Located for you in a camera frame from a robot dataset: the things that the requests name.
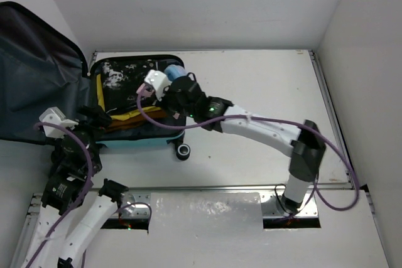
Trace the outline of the blue cloth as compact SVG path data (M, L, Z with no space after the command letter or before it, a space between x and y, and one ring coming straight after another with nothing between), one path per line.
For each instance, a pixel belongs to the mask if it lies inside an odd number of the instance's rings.
M184 77L187 75L183 66L174 64L168 65L163 72L168 77L168 80L171 82L173 82L177 78Z

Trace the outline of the black white patterned jeans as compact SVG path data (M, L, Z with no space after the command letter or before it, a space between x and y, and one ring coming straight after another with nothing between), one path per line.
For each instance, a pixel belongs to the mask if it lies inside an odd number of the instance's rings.
M104 108L108 115L136 110L137 89L150 70L164 70L170 59L121 57L108 59L101 65L100 82Z

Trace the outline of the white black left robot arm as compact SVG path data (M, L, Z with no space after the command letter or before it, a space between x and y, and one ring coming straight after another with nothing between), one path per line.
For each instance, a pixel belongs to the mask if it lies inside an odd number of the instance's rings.
M43 143L54 145L59 155L40 200L22 267L77 267L103 224L122 209L127 186L105 179L84 217L71 226L102 167L97 139L112 122L98 105L81 106L78 112L86 120L68 119L58 107L50 107L34 126L43 132Z

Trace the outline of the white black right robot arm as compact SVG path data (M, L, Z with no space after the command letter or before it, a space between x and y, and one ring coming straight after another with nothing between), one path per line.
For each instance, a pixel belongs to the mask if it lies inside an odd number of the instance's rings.
M182 75L170 80L156 72L148 83L158 104L170 114L190 117L207 131L234 134L272 147L290 159L289 177L277 206L286 215L296 215L308 187L316 180L325 143L317 136L318 127L305 121L301 128L281 122L269 122L230 100L207 96L196 79Z

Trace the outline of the yellow shirt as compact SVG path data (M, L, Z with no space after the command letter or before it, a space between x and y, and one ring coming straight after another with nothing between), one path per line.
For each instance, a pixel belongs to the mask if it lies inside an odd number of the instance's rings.
M95 82L96 82L96 91L97 91L97 104L99 106L101 106L101 108L103 110L106 110L105 105L104 105L104 95L103 95L101 76L100 75L96 76L96 81ZM159 107L150 106L150 107L143 108L143 111L145 113L151 113L151 112L161 111L161 109ZM130 118L134 118L134 117L137 117L137 116L140 116L140 115L141 115L140 111L138 109L136 109L136 110L125 112L123 114L112 114L111 118L113 120L116 120L116 121L126 121L126 120L128 120Z

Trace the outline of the orange brown garment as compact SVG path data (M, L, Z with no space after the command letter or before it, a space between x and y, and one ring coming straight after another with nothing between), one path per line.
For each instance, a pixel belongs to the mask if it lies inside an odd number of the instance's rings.
M154 119L159 120L168 117L167 114L162 110L156 110L152 112L146 112L147 115ZM128 129L134 129L145 124L147 120L138 112L138 115L130 117L125 121L113 120L112 123L106 128L107 133L112 133L116 131L123 131Z

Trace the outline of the pink and teal kids suitcase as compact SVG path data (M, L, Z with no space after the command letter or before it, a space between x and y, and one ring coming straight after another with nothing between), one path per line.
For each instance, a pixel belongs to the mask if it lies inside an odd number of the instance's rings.
M58 107L68 119L84 121L80 106L97 106L96 76L108 59L121 57L170 59L184 67L174 55L109 57L88 65L82 50L24 6L1 3L1 139L44 145L42 131L34 129L39 116ZM142 108L153 101L141 97ZM140 127L107 133L97 139L99 147L134 147L173 144L178 159L190 156L184 141L184 117L157 120L163 127L146 122Z

